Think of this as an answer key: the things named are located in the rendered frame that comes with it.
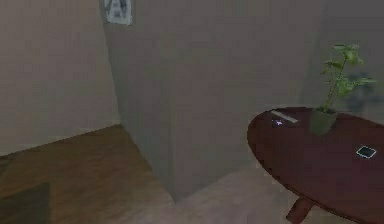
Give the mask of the grey remote control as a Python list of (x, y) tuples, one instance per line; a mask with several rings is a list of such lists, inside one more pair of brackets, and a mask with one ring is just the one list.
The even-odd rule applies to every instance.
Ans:
[(276, 115), (276, 116), (278, 116), (278, 117), (280, 117), (280, 118), (282, 118), (282, 119), (285, 119), (285, 120), (287, 120), (287, 121), (289, 121), (289, 122), (291, 122), (293, 124), (296, 124), (299, 121), (299, 120), (297, 120), (297, 119), (295, 119), (293, 117), (290, 117), (290, 116), (288, 116), (288, 115), (286, 115), (286, 114), (284, 114), (282, 112), (276, 111), (276, 110), (272, 110), (271, 113)]

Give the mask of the green house plant in pot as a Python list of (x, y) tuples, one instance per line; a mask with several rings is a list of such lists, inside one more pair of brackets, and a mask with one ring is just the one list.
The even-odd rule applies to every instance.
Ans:
[(327, 83), (330, 87), (325, 102), (312, 109), (309, 122), (309, 132), (317, 136), (328, 133), (336, 122), (339, 114), (333, 108), (336, 100), (345, 97), (356, 87), (375, 83), (375, 80), (371, 78), (351, 80), (344, 75), (344, 69), (347, 65), (363, 64), (357, 44), (335, 44), (332, 49), (340, 54), (341, 60), (330, 58), (324, 62), (325, 68), (321, 75), (328, 76)]

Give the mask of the dark red round table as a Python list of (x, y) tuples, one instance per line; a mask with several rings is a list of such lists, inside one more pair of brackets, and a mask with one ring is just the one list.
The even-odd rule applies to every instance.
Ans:
[[(287, 220), (301, 224), (318, 206), (357, 224), (384, 224), (384, 126), (341, 113), (328, 133), (316, 136), (309, 108), (280, 111), (298, 123), (274, 127), (277, 117), (265, 111), (250, 122), (247, 140), (262, 167), (299, 197)], [(377, 153), (362, 158), (361, 146)]]

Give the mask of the black phone with pale rim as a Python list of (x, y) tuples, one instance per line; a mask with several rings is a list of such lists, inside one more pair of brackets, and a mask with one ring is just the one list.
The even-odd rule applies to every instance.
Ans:
[(359, 155), (362, 158), (370, 159), (372, 158), (377, 151), (373, 148), (370, 148), (368, 146), (361, 146), (357, 151), (356, 154)]

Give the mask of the pale framed wall picture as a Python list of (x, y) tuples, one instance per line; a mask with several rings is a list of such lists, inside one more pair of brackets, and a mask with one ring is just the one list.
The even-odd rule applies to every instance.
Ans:
[(104, 10), (109, 23), (120, 25), (132, 24), (131, 0), (104, 0)]

